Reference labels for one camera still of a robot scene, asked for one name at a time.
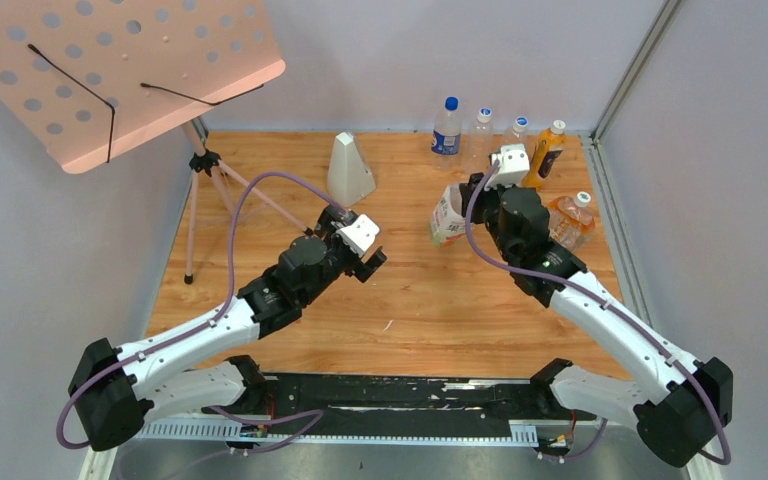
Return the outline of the white green label bottle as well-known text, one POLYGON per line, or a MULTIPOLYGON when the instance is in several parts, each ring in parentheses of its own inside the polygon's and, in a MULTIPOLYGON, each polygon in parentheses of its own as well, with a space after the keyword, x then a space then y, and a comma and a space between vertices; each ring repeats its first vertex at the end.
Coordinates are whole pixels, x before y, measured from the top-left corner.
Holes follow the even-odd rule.
POLYGON ((429 220, 429 234, 434 246, 453 245, 465 235, 462 206, 460 184, 448 185, 436 203, 429 220))

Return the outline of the orange label plastic bottle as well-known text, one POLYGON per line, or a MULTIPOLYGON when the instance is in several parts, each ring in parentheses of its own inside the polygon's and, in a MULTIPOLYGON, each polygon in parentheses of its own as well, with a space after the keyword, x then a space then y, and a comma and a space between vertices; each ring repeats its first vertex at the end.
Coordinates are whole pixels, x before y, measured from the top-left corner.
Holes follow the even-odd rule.
POLYGON ((574 204, 575 196, 558 197, 548 206, 550 236, 570 252, 583 246, 596 228, 591 203, 587 208, 579 208, 574 204))

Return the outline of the white bottle cap green print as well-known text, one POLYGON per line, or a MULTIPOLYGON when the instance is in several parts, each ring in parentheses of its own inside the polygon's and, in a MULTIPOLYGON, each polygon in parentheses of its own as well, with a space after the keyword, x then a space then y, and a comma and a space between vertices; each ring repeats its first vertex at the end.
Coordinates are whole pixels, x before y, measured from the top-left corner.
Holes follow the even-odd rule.
POLYGON ((585 192, 578 192, 574 198, 574 204, 579 208, 587 208, 592 201, 592 196, 585 192))

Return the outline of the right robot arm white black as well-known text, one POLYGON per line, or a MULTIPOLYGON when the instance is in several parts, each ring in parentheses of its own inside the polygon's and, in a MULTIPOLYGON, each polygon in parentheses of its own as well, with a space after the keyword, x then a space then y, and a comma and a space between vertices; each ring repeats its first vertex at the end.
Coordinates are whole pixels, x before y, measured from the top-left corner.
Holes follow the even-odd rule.
POLYGON ((734 373, 667 340, 610 294, 569 249, 551 238, 549 212, 537 192, 476 173, 453 186, 454 211, 473 251, 508 273, 525 295, 572 321, 631 376, 619 381, 571 363, 531 390, 544 417, 565 409, 593 413, 637 432, 664 463, 686 466, 701 456, 733 460, 725 433, 733 413, 734 373))

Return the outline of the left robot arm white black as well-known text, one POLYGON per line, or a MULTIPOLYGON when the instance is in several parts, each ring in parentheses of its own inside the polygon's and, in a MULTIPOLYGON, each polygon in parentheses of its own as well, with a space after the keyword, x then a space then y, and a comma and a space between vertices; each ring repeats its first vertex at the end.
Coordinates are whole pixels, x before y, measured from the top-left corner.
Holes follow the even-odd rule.
POLYGON ((258 411, 267 389, 252 361, 231 359, 204 370, 196 364, 292 324, 342 275, 366 282, 387 259, 373 246, 380 231, 366 214, 327 207, 313 232, 294 239, 274 265, 214 310, 120 346, 106 338, 90 343, 67 388, 59 443, 77 446, 65 438, 70 412, 87 436, 84 446, 105 451, 146 423, 186 410, 233 404, 243 413, 258 411))

